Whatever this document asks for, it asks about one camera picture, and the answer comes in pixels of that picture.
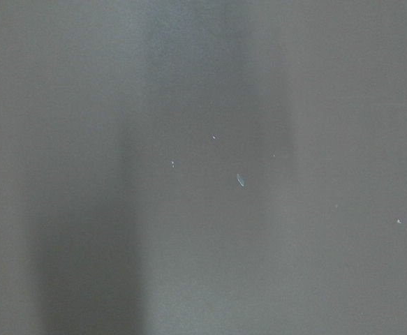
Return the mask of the small white paper scrap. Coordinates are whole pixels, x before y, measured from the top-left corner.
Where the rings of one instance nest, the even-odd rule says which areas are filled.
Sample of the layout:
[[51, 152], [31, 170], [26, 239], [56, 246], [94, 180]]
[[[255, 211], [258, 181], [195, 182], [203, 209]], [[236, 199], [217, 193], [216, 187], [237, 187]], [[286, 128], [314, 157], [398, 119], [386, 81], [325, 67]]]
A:
[[239, 183], [239, 185], [242, 188], [245, 187], [245, 181], [244, 181], [243, 177], [240, 174], [237, 174], [237, 182]]

